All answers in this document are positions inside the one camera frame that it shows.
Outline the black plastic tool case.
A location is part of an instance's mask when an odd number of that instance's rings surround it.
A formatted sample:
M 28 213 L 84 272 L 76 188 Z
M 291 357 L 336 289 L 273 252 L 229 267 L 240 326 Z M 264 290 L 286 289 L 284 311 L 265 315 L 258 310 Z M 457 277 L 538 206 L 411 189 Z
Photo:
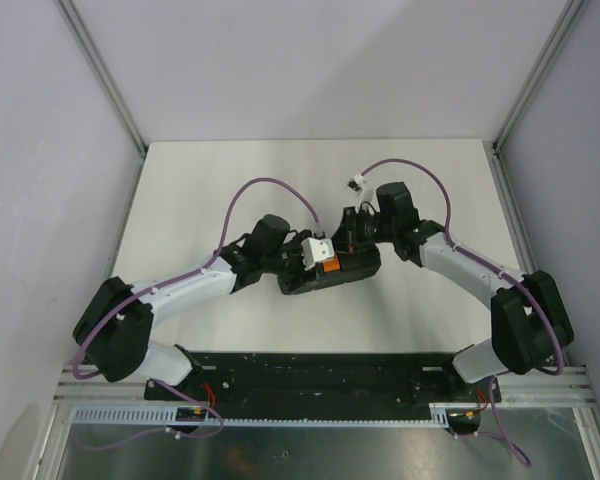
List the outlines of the black plastic tool case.
M 354 254 L 337 253 L 333 260 L 305 270 L 300 260 L 290 260 L 277 275 L 279 289 L 284 295 L 299 295 L 374 276 L 381 267 L 376 247 Z

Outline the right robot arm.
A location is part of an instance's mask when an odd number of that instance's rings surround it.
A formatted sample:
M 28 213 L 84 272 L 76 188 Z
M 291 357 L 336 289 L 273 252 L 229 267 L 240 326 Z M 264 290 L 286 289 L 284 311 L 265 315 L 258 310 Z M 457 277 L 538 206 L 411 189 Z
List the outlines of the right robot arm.
M 447 227 L 420 218 L 402 182 L 371 190 L 356 176 L 347 186 L 356 204 L 344 209 L 331 238 L 339 259 L 376 253 L 387 243 L 401 260 L 445 277 L 490 311 L 490 338 L 454 355 L 451 370 L 441 376 L 449 399 L 466 400 L 478 381 L 492 375 L 543 370 L 549 358 L 556 373 L 563 370 L 563 350 L 574 331 L 550 274 L 507 268 L 454 241 Z

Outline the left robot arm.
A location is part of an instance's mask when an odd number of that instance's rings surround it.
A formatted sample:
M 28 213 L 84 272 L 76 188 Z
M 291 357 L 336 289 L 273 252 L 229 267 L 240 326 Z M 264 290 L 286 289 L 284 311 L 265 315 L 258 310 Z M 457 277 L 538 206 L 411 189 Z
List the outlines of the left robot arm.
M 101 284 L 72 336 L 108 382 L 136 374 L 165 383 L 179 399 L 190 399 L 201 387 L 199 366 L 185 348 L 153 340 L 155 327 L 198 303 L 250 286 L 264 274 L 286 268 L 303 273 L 308 238 L 324 241 L 322 234 L 295 231 L 286 220 L 267 214 L 251 232 L 191 271 L 136 284 L 112 277 Z

